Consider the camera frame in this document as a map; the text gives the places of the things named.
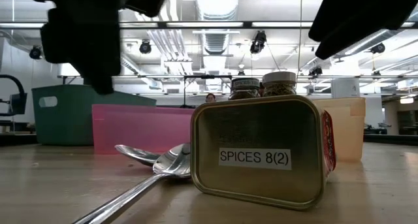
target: spice tin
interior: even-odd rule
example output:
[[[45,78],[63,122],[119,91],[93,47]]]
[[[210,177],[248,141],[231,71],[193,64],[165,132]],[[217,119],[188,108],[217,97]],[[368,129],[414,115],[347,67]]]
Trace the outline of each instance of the spice tin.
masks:
[[[260,97],[260,81],[256,78],[236,78],[231,82],[229,100],[250,99]]]
[[[302,96],[204,104],[191,124],[191,175],[207,194],[306,210],[335,168],[331,117]]]
[[[270,72],[263,76],[263,97],[296,94],[296,74],[289,71]]]

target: glass jar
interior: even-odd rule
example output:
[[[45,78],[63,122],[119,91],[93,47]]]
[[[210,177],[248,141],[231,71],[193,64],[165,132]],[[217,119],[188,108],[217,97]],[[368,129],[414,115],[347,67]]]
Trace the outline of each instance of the glass jar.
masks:
[[[263,85],[263,97],[296,94],[296,74],[289,71],[268,73],[263,76]]]
[[[229,100],[250,99],[260,97],[260,81],[256,78],[236,78],[231,84]]]

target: metal spoon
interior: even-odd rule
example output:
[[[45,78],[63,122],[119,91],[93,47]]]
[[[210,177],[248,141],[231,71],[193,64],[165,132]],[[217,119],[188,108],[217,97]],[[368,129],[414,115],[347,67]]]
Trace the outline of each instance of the metal spoon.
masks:
[[[190,144],[181,144],[160,156],[153,165],[154,175],[96,208],[73,224],[111,223],[163,178],[190,178]]]
[[[120,152],[122,155],[125,155],[131,159],[142,163],[143,165],[152,167],[153,164],[157,161],[160,157],[159,154],[147,152],[144,150],[132,148],[130,146],[125,145],[116,145],[115,149]]]

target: jar lid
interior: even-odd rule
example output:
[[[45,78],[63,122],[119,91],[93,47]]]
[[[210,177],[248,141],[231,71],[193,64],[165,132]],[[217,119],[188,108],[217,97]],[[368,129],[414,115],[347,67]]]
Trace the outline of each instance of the jar lid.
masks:
[[[232,81],[231,88],[259,88],[260,80],[256,78],[236,78]]]
[[[292,81],[296,82],[296,74],[290,71],[276,71],[265,74],[263,76],[263,83],[276,81]]]

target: storage bin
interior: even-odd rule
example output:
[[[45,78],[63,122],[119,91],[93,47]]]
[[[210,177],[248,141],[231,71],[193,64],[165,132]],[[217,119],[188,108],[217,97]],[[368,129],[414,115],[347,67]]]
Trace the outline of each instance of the storage bin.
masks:
[[[318,99],[313,102],[332,117],[334,143],[339,161],[360,161],[363,149],[366,99],[348,97]]]
[[[155,99],[128,93],[99,95],[82,85],[35,88],[32,94],[38,142],[52,145],[93,145],[93,104],[156,104]]]
[[[118,153],[123,144],[154,153],[190,142],[194,109],[149,106],[93,105],[93,137],[96,154]]]

